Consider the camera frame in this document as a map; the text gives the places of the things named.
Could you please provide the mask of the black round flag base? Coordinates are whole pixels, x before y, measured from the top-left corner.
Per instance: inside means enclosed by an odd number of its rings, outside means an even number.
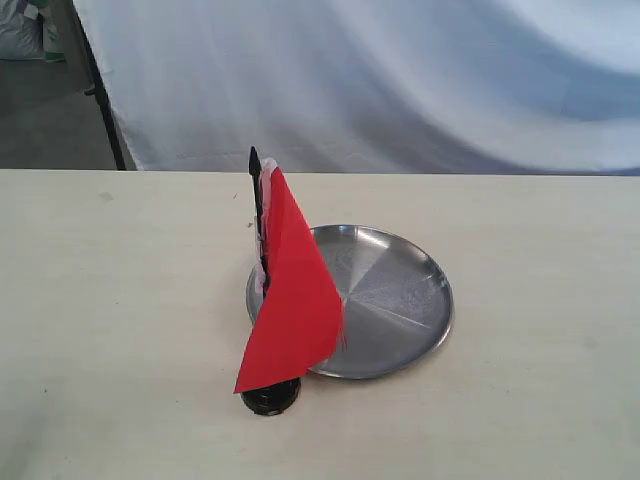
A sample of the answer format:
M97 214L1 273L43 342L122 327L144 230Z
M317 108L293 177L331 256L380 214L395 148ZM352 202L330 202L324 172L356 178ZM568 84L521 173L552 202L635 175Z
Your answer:
M254 414L275 416L282 414L297 400L300 389L301 379L295 378L242 392L241 399Z

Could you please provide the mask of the white backdrop cloth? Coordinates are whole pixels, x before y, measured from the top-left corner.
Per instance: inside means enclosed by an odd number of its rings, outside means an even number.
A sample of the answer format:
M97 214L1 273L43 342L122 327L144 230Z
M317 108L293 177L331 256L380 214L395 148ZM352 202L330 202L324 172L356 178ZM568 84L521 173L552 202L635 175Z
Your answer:
M141 170L639 171L635 1L79 1Z

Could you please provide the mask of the round stainless steel plate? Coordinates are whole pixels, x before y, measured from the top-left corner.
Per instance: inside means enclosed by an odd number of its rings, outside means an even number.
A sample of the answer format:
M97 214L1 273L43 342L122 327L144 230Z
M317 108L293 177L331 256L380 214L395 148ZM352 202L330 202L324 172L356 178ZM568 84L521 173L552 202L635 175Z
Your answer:
M344 339L312 372L378 378L444 342L453 322L453 292L426 252L369 226L323 225L312 233L344 307Z

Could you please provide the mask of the black backdrop stand pole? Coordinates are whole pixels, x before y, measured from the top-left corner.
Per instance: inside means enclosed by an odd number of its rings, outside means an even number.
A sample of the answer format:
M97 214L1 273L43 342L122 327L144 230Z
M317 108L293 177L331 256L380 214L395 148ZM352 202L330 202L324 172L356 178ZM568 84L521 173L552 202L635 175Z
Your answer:
M114 159L115 167L117 171L126 171L127 166L123 149L119 140L118 131L116 128L116 122L113 117L113 111L111 109L111 103L108 93L105 89L101 73L98 68L98 64L89 43L87 34L82 25L80 17L74 3L71 3L74 20L77 24L77 30L80 36L82 45L82 52L84 55L84 64L88 70L89 87L84 90L84 95L93 97L101 114L104 129L109 141L109 146Z

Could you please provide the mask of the red flag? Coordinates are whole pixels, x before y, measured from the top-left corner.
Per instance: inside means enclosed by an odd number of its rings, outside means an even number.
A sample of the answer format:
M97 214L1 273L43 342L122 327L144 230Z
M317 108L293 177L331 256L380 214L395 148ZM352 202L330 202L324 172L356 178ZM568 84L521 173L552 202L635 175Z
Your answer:
M293 380L327 360L342 337L336 285L279 166L249 154L256 205L257 279L262 305L235 391Z

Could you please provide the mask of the white sacks in background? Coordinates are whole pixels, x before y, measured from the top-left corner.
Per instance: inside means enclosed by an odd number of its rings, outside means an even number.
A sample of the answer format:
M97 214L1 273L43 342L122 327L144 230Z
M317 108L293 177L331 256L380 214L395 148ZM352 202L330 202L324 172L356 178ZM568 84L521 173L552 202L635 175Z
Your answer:
M1 0L1 59L63 62L51 1Z

